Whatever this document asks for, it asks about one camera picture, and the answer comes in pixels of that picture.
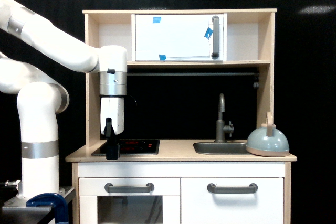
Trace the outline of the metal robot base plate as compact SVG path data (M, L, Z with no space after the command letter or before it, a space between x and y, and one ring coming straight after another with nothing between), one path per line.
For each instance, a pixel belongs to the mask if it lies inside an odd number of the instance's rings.
M31 199L15 196L4 203L4 211L60 211L66 212L74 199L76 190L72 186L62 187L58 193L43 193Z

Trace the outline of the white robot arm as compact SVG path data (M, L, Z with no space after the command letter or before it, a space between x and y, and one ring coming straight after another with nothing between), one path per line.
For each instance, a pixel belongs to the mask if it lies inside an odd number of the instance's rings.
M15 0L1 0L1 30L72 71L98 73L101 133L113 139L123 132L123 98L127 93L124 47L89 46ZM56 116L69 105L67 90L35 66L1 55L1 91L17 96L22 148L20 196L31 199L58 193Z

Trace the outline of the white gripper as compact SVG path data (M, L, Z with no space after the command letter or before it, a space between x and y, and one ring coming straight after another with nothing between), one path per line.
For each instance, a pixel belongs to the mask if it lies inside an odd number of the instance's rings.
M120 145L116 135L124 131L124 98L102 97L100 103L100 130L106 137L106 159L118 160Z

